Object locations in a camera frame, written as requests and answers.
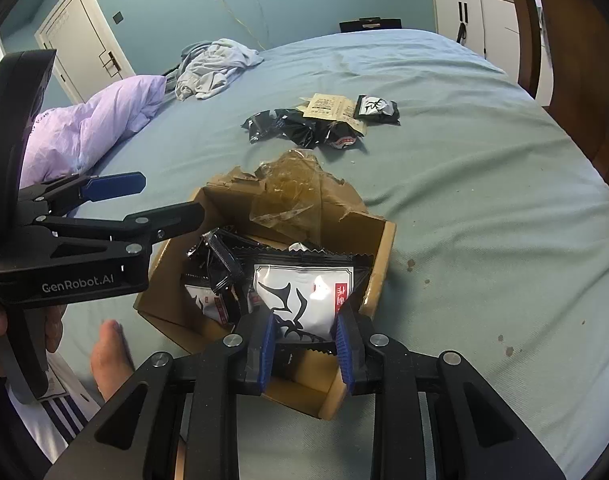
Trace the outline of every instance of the white snack packet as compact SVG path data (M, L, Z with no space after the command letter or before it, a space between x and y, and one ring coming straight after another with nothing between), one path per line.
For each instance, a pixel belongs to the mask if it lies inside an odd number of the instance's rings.
M229 322L222 298L206 286L185 285L187 292L196 301L202 313L211 319L226 325Z
M353 267L256 264L253 288L288 339L331 340L336 313L353 290Z

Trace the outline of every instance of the wooden furniture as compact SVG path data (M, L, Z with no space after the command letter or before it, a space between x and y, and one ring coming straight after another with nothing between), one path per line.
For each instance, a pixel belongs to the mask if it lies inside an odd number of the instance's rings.
M541 65L535 0L514 0L518 84L536 95ZM549 114L609 184L609 25L591 0L542 0L553 68Z
M397 18L360 18L354 22L341 22L341 32L359 32L360 30L379 30L385 28L403 28L403 22Z

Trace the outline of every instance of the bed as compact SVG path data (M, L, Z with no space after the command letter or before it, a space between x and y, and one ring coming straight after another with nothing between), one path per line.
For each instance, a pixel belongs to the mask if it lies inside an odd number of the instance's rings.
M145 190L78 215L183 202L214 174L254 170L293 146L250 144L240 124L255 112L314 92L397 101L401 126L316 150L371 213L397 224L376 328L413 351L464 354L567 478L582 478L609 443L609 188L591 163L501 70L430 32L337 34L263 56L225 92L173 102L114 147L97 172L142 171ZM60 352L86 383L109 317L136 366L157 350L182 354L134 299L67 310ZM260 398L238 405L241 478L369 478L373 399L347 399L331 422Z

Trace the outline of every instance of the black plastic wrapper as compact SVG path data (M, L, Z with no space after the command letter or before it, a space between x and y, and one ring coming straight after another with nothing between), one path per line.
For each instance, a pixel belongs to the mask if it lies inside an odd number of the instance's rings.
M302 148L328 144L337 149L356 142L362 134L343 121L304 117L295 108L265 110L247 119L242 127L249 132L249 142L282 135Z
M249 142L252 144L262 139L275 137L280 132L274 128L276 122L275 110L264 110L252 115L241 127L249 132Z
M221 299L226 310L225 316L216 317L213 312L210 315L201 307L206 316L221 324L224 318L236 324L241 316L249 312L246 291L242 288L245 276L238 258L229 249L232 245L246 248L264 247L263 244L234 234L231 230L213 229L203 234L198 245L187 253L180 279L192 298L202 293L198 288L203 288L206 284Z
M353 113L353 117L371 123L400 125L398 104L395 101L387 101L386 99L371 95L358 96L356 111Z

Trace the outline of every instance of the screw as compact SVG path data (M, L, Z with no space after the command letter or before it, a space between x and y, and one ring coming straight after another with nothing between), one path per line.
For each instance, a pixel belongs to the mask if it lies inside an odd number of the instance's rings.
M240 334L229 334L224 336L222 342L226 346L238 346L240 343L242 343L242 336Z
M126 252L129 254L137 254L142 251L142 245L140 244L129 244L126 247Z
M460 358L460 355L458 355L455 352L447 352L446 354L444 354L442 356L442 358L444 359L445 363L447 363L448 365L452 365L452 366L459 365L460 362L462 361L462 359Z
M169 354L167 352L156 352L151 356L151 363L156 368L165 366L169 362Z
M369 342L373 346L387 346L389 344L389 338L385 334L374 334L369 338Z

